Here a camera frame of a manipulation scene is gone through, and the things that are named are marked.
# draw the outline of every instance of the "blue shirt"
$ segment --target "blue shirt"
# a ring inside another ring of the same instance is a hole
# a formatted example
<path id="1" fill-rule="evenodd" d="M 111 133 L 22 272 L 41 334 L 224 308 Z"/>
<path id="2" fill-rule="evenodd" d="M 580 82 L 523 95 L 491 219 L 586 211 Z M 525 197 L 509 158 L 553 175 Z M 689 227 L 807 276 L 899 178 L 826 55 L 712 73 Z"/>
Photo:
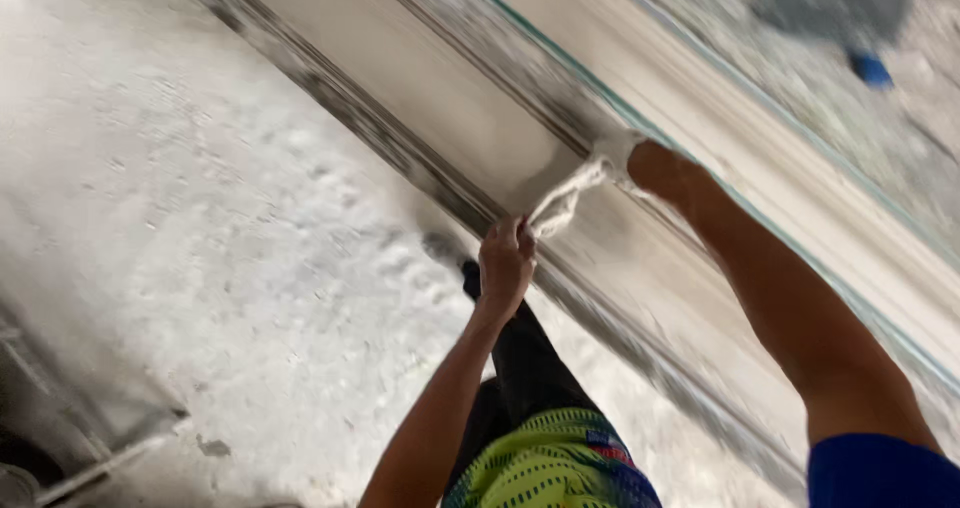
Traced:
<path id="1" fill-rule="evenodd" d="M 922 446 L 850 433 L 817 442 L 810 508 L 960 508 L 960 468 Z"/>

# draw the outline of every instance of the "yellow-green patterned shirt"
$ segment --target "yellow-green patterned shirt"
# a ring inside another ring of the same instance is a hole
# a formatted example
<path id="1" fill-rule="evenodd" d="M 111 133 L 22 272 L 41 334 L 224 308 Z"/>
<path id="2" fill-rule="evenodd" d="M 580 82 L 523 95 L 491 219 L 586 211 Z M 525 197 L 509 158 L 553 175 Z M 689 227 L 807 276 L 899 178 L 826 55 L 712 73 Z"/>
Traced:
<path id="1" fill-rule="evenodd" d="M 659 508 L 617 431 L 578 408 L 534 415 L 491 442 L 441 508 Z"/>

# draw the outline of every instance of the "rough concrete surface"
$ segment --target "rough concrete surface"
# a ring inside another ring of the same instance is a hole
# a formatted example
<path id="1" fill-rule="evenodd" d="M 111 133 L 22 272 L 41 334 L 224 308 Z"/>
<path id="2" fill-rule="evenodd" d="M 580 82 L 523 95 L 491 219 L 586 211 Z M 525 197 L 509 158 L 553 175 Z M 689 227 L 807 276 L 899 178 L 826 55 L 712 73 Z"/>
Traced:
<path id="1" fill-rule="evenodd" d="M 195 0 L 0 14 L 5 298 L 195 419 L 94 504 L 354 503 L 470 313 L 418 246 L 453 223 Z M 530 298 L 665 505 L 786 503 Z"/>
<path id="2" fill-rule="evenodd" d="M 651 1 L 960 252 L 960 0 L 911 0 L 898 41 L 877 49 L 887 92 L 858 79 L 838 45 L 762 23 L 750 0 Z"/>

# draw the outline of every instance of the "person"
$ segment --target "person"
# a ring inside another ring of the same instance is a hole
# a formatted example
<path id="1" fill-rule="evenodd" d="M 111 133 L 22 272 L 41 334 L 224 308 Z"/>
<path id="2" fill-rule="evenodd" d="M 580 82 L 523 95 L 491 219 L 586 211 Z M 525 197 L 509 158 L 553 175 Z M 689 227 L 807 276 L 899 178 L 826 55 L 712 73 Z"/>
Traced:
<path id="1" fill-rule="evenodd" d="M 646 141 L 627 170 L 700 236 L 802 398 L 810 505 L 960 506 L 960 469 L 906 376 L 832 287 L 689 159 Z M 522 220 L 508 218 L 486 234 L 479 264 L 462 264 L 473 315 L 394 434 L 361 508 L 661 505 L 523 301 L 534 253 Z M 481 384 L 490 353 L 496 377 Z"/>

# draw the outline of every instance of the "black pants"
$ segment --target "black pants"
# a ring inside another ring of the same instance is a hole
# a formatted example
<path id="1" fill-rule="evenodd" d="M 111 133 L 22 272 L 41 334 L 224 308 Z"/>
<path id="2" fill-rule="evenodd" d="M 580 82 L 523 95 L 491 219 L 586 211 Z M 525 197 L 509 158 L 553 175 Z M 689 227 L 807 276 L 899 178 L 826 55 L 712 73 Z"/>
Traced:
<path id="1" fill-rule="evenodd" d="M 463 291 L 480 298 L 480 265 L 463 265 Z M 457 461 L 443 493 L 491 442 L 531 416 L 550 409 L 580 407 L 599 412 L 564 365 L 526 301 L 507 322 L 493 346 L 496 377 L 480 384 L 466 419 Z"/>

